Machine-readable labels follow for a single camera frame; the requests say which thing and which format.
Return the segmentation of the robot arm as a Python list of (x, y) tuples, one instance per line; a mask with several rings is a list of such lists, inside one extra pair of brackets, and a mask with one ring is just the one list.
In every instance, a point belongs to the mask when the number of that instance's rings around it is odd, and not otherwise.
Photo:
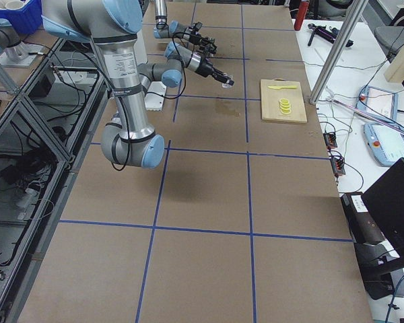
[(176, 43), (177, 38), (207, 48), (209, 39), (198, 25), (187, 28), (167, 22), (166, 4), (156, 1), (156, 38), (168, 38), (165, 63), (145, 63), (135, 53), (143, 23), (140, 1), (43, 1), (44, 29), (59, 38), (91, 44), (116, 100), (117, 113), (106, 124), (101, 148), (113, 164), (154, 168), (162, 160), (164, 138), (147, 118), (145, 96), (152, 82), (167, 87), (181, 83), (185, 69), (233, 85), (232, 78), (216, 69), (205, 55)]
[(200, 34), (203, 27), (201, 22), (195, 22), (190, 26), (185, 26), (176, 20), (168, 22), (168, 12), (166, 2), (163, 0), (155, 0), (155, 19), (156, 26), (154, 28), (154, 37), (157, 39), (179, 39), (197, 47), (197, 52), (203, 56), (216, 54), (217, 45), (215, 39)]

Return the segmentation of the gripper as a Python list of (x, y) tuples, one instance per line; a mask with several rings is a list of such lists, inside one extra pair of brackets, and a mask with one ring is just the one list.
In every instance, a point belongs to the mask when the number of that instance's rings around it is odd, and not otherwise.
[(217, 46), (215, 45), (215, 39), (209, 37), (203, 37), (198, 32), (191, 32), (189, 36), (189, 42), (199, 47), (206, 47), (206, 51), (209, 54), (215, 54), (217, 52)]
[(206, 60), (203, 60), (199, 63), (199, 66), (197, 67), (195, 73), (202, 77), (212, 76), (221, 84), (225, 83), (229, 79), (233, 80), (233, 77), (228, 75), (227, 73), (217, 72), (217, 69), (213, 66), (213, 64)]

